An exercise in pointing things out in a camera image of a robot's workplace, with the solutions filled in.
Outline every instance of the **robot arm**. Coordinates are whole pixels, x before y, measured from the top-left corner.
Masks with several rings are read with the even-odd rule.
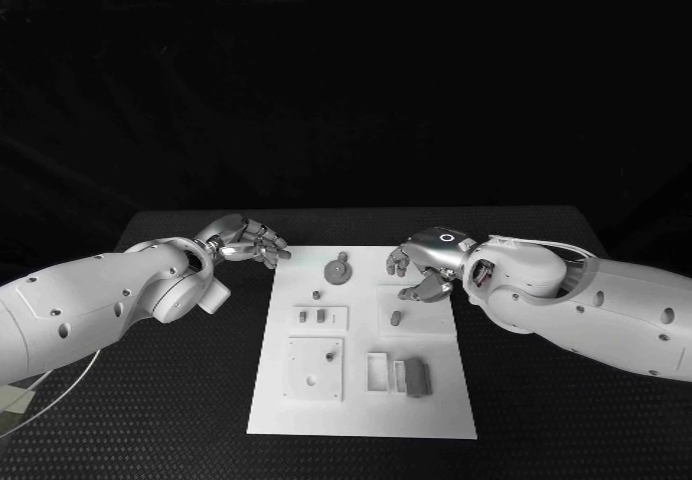
[[[275,268],[290,258],[275,232],[241,215],[195,236],[153,240],[40,270],[0,287],[0,385],[79,360],[115,343],[133,324],[207,313],[231,291],[213,277],[222,260]]]
[[[543,245],[584,259],[565,260]],[[692,279],[571,245],[499,236],[480,244],[445,228],[395,249],[389,274],[404,276],[411,262],[425,280],[402,299],[438,301],[458,278],[470,303],[503,329],[536,333],[628,372],[692,381]]]

